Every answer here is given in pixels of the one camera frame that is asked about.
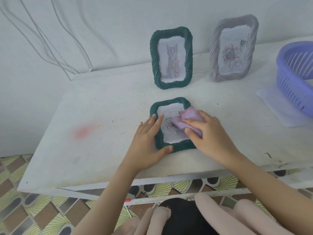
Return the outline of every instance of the twisted rope frame border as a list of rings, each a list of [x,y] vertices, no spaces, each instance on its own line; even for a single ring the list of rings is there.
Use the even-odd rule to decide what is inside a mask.
[[[168,105],[173,104],[173,103],[182,103],[184,105],[185,110],[191,106],[190,102],[184,97],[177,97],[177,98],[174,98],[171,100],[166,100],[166,101],[162,101],[162,102],[155,102],[150,108],[150,117],[152,117],[153,114],[156,114],[156,119],[158,119],[159,118],[158,113],[157,113],[158,108],[160,106],[168,106]],[[186,139],[186,140],[183,140],[181,142],[176,142],[176,143],[172,143],[172,144],[164,142],[164,134],[163,134],[161,128],[159,129],[158,133],[155,135],[155,141],[156,141],[156,147],[159,150],[165,146],[169,146],[169,145],[174,146],[174,151],[172,153],[179,152],[179,151],[182,151],[185,149],[195,149],[196,148],[196,146],[194,145],[193,142],[191,142],[190,139]]]
[[[218,70],[218,55],[220,51],[220,36],[222,33],[222,30],[224,28],[234,28],[236,26],[240,25],[247,25],[250,27],[250,31],[248,34],[248,40],[247,40],[247,51],[245,52],[245,65],[242,71],[237,73],[229,73],[225,75],[219,74]],[[251,66],[252,62],[252,55],[254,52],[254,46],[256,42],[256,35],[259,28],[259,22],[258,19],[252,15],[244,15],[240,17],[235,18],[227,18],[220,20],[212,34],[211,39],[211,49],[210,49],[210,63],[211,63],[211,78],[215,82],[221,82],[226,80],[236,80],[236,79],[242,79],[244,78]]]
[[[160,39],[168,39],[173,36],[181,36],[185,39],[184,47],[186,50],[186,59],[185,59],[186,76],[183,81],[165,83],[161,81],[160,57],[157,47]],[[175,87],[185,87],[190,83],[193,77],[193,36],[191,35],[191,32],[189,31],[188,28],[181,26],[175,29],[155,31],[150,39],[150,54],[152,58],[152,71],[154,75],[154,83],[159,88],[165,90]]]

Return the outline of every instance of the red stain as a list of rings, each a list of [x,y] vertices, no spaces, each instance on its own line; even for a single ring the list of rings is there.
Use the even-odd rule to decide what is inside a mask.
[[[85,125],[81,128],[74,130],[74,138],[75,139],[83,139],[86,138],[94,129],[95,125]]]

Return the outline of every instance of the hand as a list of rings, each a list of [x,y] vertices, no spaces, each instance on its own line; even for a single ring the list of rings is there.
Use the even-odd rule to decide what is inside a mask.
[[[156,120],[156,115],[152,115],[144,124],[141,122],[133,141],[121,163],[135,174],[158,163],[165,155],[174,150],[173,146],[166,146],[157,152],[152,152],[152,142],[158,133],[163,122],[164,114]]]
[[[184,119],[182,121],[203,132],[203,137],[200,138],[192,129],[185,128],[185,134],[188,135],[194,145],[203,154],[213,158],[217,162],[221,162],[221,157],[240,154],[216,117],[211,117],[202,110],[199,110],[199,114],[205,122],[192,119]]]

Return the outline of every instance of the white table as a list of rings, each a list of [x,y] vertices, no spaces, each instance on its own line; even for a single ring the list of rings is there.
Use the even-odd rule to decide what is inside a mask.
[[[283,126],[256,90],[275,84],[276,56],[283,42],[256,45],[248,75],[242,80],[210,80],[209,53],[194,55],[191,83],[161,90],[151,63],[78,75],[64,95],[18,189],[86,199],[78,190],[105,188],[122,161],[140,121],[154,102],[179,96],[217,116],[239,150],[270,170],[313,166],[313,122]],[[196,149],[165,157],[138,174],[133,185],[228,175]]]

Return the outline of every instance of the white wall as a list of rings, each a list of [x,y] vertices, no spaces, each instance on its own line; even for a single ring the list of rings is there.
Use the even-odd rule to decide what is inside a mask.
[[[88,71],[82,51],[57,22],[50,0],[24,3],[63,58]],[[34,28],[18,0],[0,0],[2,7],[5,4]],[[313,0],[56,0],[56,6],[95,70],[151,61],[149,41],[157,29],[188,27],[194,53],[208,52],[220,19],[249,13],[260,22],[257,43],[313,35]],[[39,39],[12,19],[47,57]],[[33,153],[69,80],[41,60],[1,13],[0,33],[0,157]]]

